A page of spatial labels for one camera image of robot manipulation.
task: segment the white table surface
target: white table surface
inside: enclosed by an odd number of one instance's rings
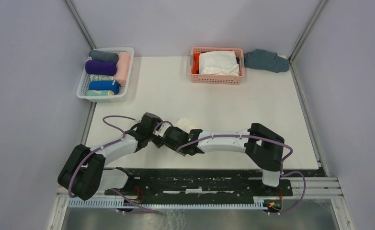
[[[191,83],[190,57],[135,57],[127,101],[97,103],[86,145],[99,145],[120,137],[102,122],[107,115],[140,118],[144,112],[174,124],[185,117],[203,130],[238,131],[261,123],[285,139],[294,153],[285,169],[317,169],[316,156],[297,97],[292,75],[246,69],[240,85]],[[134,122],[108,121],[128,130]],[[210,152],[185,156],[153,143],[107,167],[162,169],[259,169],[243,153]]]

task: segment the metal floor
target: metal floor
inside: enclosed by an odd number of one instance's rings
[[[296,200],[284,200],[283,209]],[[267,216],[259,210],[162,209],[160,214],[127,215],[108,208],[68,208],[63,230],[338,230],[329,199],[304,200],[295,211]]]

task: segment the folded white towel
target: folded white towel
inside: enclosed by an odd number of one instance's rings
[[[200,74],[239,76],[239,65],[234,51],[212,51],[199,56]]]

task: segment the teal cloth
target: teal cloth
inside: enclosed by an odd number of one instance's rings
[[[112,96],[114,92],[111,90],[89,90],[87,96]]]
[[[90,74],[90,81],[113,81],[113,76]]]
[[[289,60],[277,56],[263,49],[255,49],[244,54],[245,67],[250,69],[262,69],[274,73],[286,72],[289,70]]]

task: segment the light blue towel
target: light blue towel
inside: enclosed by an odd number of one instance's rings
[[[90,74],[90,81],[113,81],[113,76]]]
[[[87,96],[113,96],[114,92],[111,90],[89,90]]]

